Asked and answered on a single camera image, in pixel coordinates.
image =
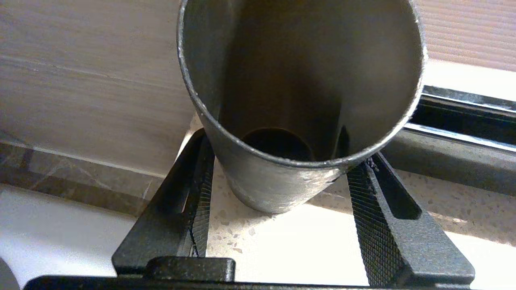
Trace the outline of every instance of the metal tumbler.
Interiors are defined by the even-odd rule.
[[[230,188],[266,213],[383,148],[427,59],[409,0],[182,0],[178,54]]]

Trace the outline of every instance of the cup rim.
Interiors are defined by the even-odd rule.
[[[218,130],[222,132],[224,136],[229,138],[232,142],[240,146],[245,151],[251,153],[252,155],[259,157],[261,159],[267,160],[269,162],[285,166],[285,167],[296,167],[296,168],[307,168],[307,169],[320,169],[320,168],[330,168],[330,167],[338,167],[344,164],[354,164],[358,163],[358,161],[363,161],[366,158],[372,156],[376,152],[380,151],[383,147],[385,147],[389,141],[403,128],[403,126],[410,120],[412,114],[415,112],[417,108],[417,104],[421,97],[421,93],[423,91],[423,73],[426,63],[428,62],[428,52],[425,42],[425,36],[423,32],[423,27],[421,21],[419,19],[419,15],[417,12],[417,8],[414,4],[413,0],[406,0],[406,2],[411,7],[411,14],[413,21],[415,22],[418,30],[418,34],[420,36],[420,46],[421,46],[421,55],[420,55],[420,75],[417,81],[417,86],[415,88],[414,96],[410,102],[410,106],[405,110],[402,117],[398,122],[394,125],[394,127],[387,132],[382,138],[380,138],[373,145],[362,149],[361,151],[335,159],[329,159],[325,161],[297,161],[287,158],[282,158],[278,156],[274,156],[258,149],[253,148],[247,143],[243,142],[235,135],[231,134],[228,130],[226,130],[208,111],[202,100],[199,98],[199,94],[196,92],[194,88],[194,84],[191,80],[190,73],[188,71],[188,67],[186,65],[186,58],[184,55],[184,42],[183,42],[183,31],[184,31],[184,15],[186,6],[188,5],[189,0],[181,0],[181,5],[179,8],[179,17],[178,17],[178,25],[177,25],[177,53],[179,64],[181,68],[181,74],[183,75],[183,81],[185,82],[186,89],[188,90],[188,94],[190,95],[190,99],[192,100],[194,106],[198,111],[201,112],[201,116],[206,117],[206,119]]]

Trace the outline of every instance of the stainless steel cup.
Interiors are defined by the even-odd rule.
[[[235,195],[282,213],[383,148],[426,60],[411,1],[183,0],[186,87]]]

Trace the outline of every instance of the speckled countertop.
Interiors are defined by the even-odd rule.
[[[188,139],[200,128],[194,117]],[[472,288],[515,289],[516,198],[397,171],[476,270]],[[292,211],[265,215],[243,205],[216,162],[207,256],[236,261],[236,280],[368,285],[347,181]]]

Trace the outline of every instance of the terrazzo countertop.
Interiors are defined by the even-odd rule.
[[[194,117],[185,142],[200,128]],[[397,171],[473,264],[473,289],[515,289],[516,198]],[[236,261],[236,281],[368,285],[347,180],[292,211],[265,215],[243,205],[215,163],[207,256]]]

